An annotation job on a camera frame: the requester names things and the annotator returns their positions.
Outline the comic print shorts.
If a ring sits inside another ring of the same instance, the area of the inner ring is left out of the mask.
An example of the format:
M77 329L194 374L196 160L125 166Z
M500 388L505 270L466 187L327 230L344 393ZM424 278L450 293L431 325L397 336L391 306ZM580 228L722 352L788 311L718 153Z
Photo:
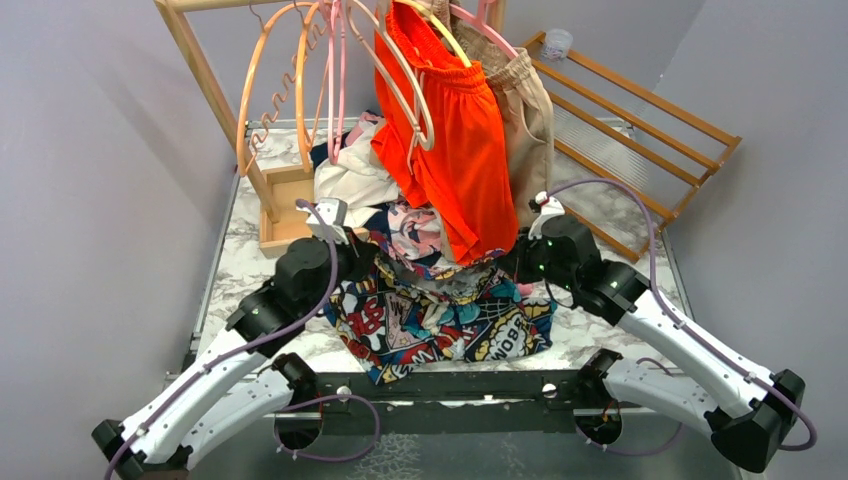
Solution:
M493 264L431 281L380 254L363 280L341 284L323 315L370 381L383 386L426 364L543 352L556 310Z

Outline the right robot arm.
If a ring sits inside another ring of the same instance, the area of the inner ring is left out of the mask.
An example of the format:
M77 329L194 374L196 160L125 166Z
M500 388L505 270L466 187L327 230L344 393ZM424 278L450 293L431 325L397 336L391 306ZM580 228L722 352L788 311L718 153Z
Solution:
M572 305L649 344L683 372L653 373L601 349L580 371L579 398L650 408L710 438L735 466L762 473L800 419L804 380L772 372L716 339L668 304L628 264L605 259L589 228L570 214L539 219L498 266L521 283L567 290Z

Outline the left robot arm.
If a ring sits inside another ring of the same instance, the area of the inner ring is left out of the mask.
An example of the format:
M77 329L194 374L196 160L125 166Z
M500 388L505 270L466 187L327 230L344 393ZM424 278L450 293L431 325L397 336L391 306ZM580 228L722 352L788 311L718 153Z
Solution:
M344 281L370 272L378 247L351 230L292 243L273 276L244 297L205 351L145 407L104 420L92 438L106 478L185 479L221 443L261 417L323 402L309 365L283 347Z

